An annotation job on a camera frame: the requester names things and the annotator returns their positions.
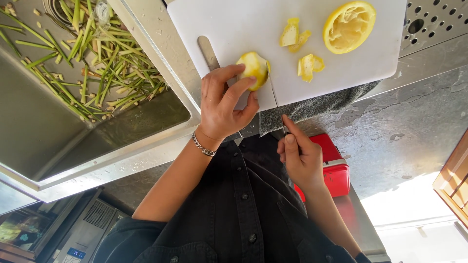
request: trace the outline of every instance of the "shirt sleeve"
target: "shirt sleeve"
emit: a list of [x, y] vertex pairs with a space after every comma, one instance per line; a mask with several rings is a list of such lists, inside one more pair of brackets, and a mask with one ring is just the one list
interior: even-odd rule
[[122, 218], [103, 239], [97, 249], [94, 262], [133, 262], [153, 245], [165, 226], [164, 222]]
[[372, 263], [363, 253], [359, 253], [354, 259], [357, 263]]

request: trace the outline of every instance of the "fingernail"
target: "fingernail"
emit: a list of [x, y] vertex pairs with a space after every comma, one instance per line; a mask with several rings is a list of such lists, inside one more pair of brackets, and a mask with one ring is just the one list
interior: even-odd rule
[[294, 137], [294, 135], [292, 135], [292, 134], [286, 135], [286, 141], [288, 143], [293, 143], [295, 140], [296, 140], [296, 138]]

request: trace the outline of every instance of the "gray towel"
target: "gray towel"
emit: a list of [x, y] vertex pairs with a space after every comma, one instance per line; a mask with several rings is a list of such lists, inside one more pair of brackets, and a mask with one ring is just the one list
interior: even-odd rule
[[[281, 114], [288, 115], [295, 123], [301, 122], [326, 112], [337, 111], [348, 107], [357, 99], [371, 91], [381, 81], [382, 80], [378, 80], [301, 102], [291, 103], [279, 107], [279, 111]], [[279, 129], [281, 129], [281, 121], [278, 117], [277, 109], [260, 112], [260, 137]]]

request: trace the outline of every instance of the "forearm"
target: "forearm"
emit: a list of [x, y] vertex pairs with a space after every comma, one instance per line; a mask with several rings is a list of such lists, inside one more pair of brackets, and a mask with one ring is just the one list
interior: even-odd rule
[[[195, 133], [199, 143], [209, 150], [218, 149], [221, 141]], [[166, 172], [151, 188], [133, 214], [134, 219], [169, 222], [187, 196], [200, 182], [212, 157], [202, 153], [190, 140]]]
[[336, 245], [344, 247], [352, 257], [357, 257], [362, 251], [345, 225], [325, 184], [303, 192], [309, 219]]

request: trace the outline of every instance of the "perforated metal tray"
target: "perforated metal tray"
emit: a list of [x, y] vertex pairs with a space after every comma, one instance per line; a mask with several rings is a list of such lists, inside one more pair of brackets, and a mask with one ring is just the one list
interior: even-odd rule
[[468, 0], [408, 0], [400, 57], [468, 33]]

